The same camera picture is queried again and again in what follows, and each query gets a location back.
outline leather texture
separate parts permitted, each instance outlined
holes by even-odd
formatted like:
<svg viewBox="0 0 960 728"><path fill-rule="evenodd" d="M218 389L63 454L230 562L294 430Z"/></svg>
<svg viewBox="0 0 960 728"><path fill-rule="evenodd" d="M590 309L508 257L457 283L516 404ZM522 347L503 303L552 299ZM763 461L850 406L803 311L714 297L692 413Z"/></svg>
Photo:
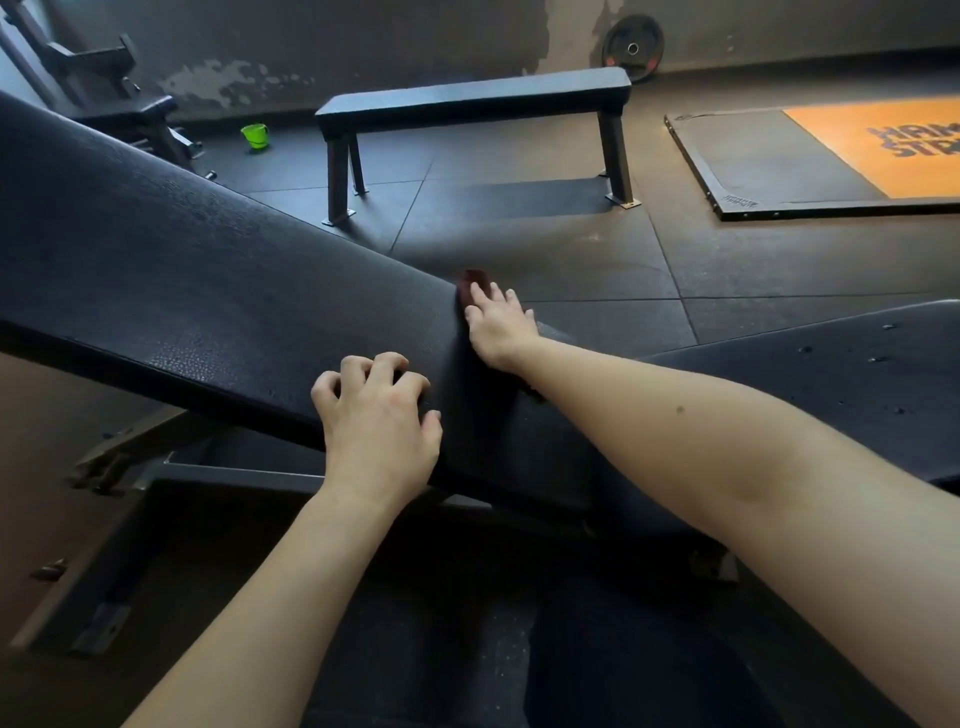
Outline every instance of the leather texture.
<svg viewBox="0 0 960 728"><path fill-rule="evenodd" d="M604 111L620 114L630 79L619 66L334 96L317 111L326 138L447 124Z"/></svg>
<svg viewBox="0 0 960 728"><path fill-rule="evenodd" d="M955 486L950 482L960 475L958 301L678 349L646 361L789 401L927 482ZM597 474L596 505L615 532L649 537L688 529L606 462Z"/></svg>
<svg viewBox="0 0 960 728"><path fill-rule="evenodd" d="M589 509L592 446L479 361L452 283L11 96L0 119L0 350L317 449L317 375L402 352L444 414L431 482Z"/></svg>

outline peeling paint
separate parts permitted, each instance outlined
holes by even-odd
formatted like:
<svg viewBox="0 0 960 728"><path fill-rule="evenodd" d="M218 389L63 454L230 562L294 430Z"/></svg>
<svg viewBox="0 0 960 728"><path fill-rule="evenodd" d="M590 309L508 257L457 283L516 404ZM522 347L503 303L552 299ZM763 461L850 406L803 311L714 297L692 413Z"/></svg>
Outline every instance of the peeling paint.
<svg viewBox="0 0 960 728"><path fill-rule="evenodd" d="M585 33L595 28L597 17L619 12L624 0L553 0L546 3L546 27L550 45L537 73L572 71L589 67L590 54L597 45L597 35Z"/></svg>
<svg viewBox="0 0 960 728"><path fill-rule="evenodd" d="M244 69L251 66L252 63L248 61L231 61L224 65L222 61L207 59L192 68L184 66L177 73L160 80L159 85L173 96L196 96L215 101L228 109L232 106L232 98L227 91L232 85L256 84L256 79L244 74Z"/></svg>

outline green bucket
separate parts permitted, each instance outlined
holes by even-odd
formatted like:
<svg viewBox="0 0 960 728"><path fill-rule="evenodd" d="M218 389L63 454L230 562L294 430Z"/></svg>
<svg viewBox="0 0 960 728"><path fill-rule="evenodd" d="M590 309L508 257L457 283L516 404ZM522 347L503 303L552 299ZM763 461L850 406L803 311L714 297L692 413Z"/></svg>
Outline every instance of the green bucket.
<svg viewBox="0 0 960 728"><path fill-rule="evenodd" d="M241 129L240 133L247 138L254 149L266 149L270 146L266 124L250 124Z"/></svg>

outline red patch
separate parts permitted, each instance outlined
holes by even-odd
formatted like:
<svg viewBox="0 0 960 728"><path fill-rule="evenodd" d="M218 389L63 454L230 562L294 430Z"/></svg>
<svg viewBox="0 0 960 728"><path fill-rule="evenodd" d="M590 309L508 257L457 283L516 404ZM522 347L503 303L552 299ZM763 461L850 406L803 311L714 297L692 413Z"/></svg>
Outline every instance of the red patch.
<svg viewBox="0 0 960 728"><path fill-rule="evenodd" d="M479 285L480 289L487 294L487 297L491 295L490 276L487 275L486 271L478 271L476 269L464 271L464 274L460 276L460 280L457 281L457 303L460 304L461 311L467 306L473 305L473 294L470 293L471 283Z"/></svg>

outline gray wall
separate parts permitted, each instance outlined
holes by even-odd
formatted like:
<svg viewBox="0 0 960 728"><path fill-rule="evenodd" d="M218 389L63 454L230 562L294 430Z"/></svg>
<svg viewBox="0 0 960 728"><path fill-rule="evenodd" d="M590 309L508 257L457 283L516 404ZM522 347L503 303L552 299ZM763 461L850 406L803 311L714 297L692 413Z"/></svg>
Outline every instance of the gray wall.
<svg viewBox="0 0 960 728"><path fill-rule="evenodd" d="M47 0L87 46L133 36L142 80L186 117L309 109L332 94L583 68L633 12L666 34L663 68L957 42L946 0Z"/></svg>

